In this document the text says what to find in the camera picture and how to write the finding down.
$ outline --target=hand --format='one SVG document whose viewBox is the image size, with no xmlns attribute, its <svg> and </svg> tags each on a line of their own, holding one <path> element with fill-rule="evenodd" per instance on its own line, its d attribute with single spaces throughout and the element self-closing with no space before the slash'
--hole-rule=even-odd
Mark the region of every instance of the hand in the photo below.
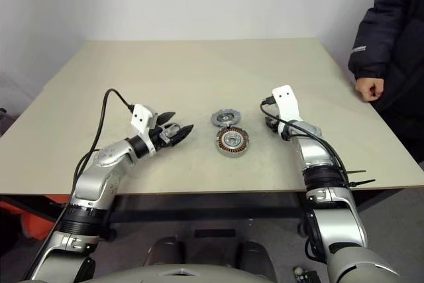
<svg viewBox="0 0 424 283">
<path fill-rule="evenodd" d="M 383 94 L 384 79 L 359 78 L 356 81 L 355 89 L 362 94 L 364 101 L 376 101 Z"/>
</svg>

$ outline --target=jacket sleeve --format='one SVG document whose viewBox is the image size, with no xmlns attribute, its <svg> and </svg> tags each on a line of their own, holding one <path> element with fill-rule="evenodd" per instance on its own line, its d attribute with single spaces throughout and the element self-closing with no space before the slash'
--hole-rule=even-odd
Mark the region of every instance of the jacket sleeve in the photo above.
<svg viewBox="0 0 424 283">
<path fill-rule="evenodd" d="M 385 78 L 392 49 L 407 16 L 411 0 L 374 0 L 359 24 L 349 59 L 355 78 Z"/>
</svg>

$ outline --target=beige tabletop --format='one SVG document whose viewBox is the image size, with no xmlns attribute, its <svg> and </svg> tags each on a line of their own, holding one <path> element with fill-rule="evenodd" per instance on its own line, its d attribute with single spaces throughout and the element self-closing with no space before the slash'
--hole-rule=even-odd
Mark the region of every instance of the beige tabletop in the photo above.
<svg viewBox="0 0 424 283">
<path fill-rule="evenodd" d="M 303 190 L 291 144 L 259 110 L 275 87 L 290 84 L 305 121 L 321 127 L 361 188 L 424 184 L 424 172 L 315 38 L 232 41 L 87 42 L 0 139 L 0 193 L 68 194 L 80 157 L 94 138 L 101 101 L 114 87 L 130 103 L 194 124 L 174 148 L 143 158 L 121 193 Z M 240 111 L 250 135 L 240 158 L 218 153 L 211 114 Z M 134 135 L 131 114 L 110 96 L 99 146 Z"/>
</svg>

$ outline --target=robotic arm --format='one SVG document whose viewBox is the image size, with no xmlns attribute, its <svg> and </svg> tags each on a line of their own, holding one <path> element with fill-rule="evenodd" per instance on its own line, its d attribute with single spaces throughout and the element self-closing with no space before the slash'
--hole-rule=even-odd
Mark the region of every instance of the robotic arm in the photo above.
<svg viewBox="0 0 424 283">
<path fill-rule="evenodd" d="M 300 117 L 289 85 L 274 89 L 272 97 L 262 102 L 273 104 L 278 107 L 279 117 L 265 112 L 270 115 L 266 123 L 293 144 L 307 190 L 304 230 L 314 254 L 311 258 L 327 264 L 332 283 L 401 282 L 397 272 L 368 249 L 346 172 L 334 150 L 322 139 L 320 128 Z"/>
<path fill-rule="evenodd" d="M 157 114 L 134 105 L 131 124 L 138 134 L 101 149 L 93 164 L 78 178 L 70 202 L 35 266 L 31 280 L 81 282 L 92 278 L 95 262 L 89 258 L 99 241 L 103 220 L 110 210 L 122 178 L 146 154 L 174 146 L 193 125 L 167 123 L 174 112 Z"/>
</svg>

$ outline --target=white wall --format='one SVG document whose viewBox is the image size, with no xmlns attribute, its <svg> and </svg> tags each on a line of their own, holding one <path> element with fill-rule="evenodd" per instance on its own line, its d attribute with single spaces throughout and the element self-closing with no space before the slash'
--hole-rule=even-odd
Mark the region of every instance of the white wall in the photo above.
<svg viewBox="0 0 424 283">
<path fill-rule="evenodd" d="M 371 4 L 372 0 L 0 0 L 0 72 L 32 99 L 83 38 L 317 35 L 344 67 L 358 23 Z"/>
</svg>

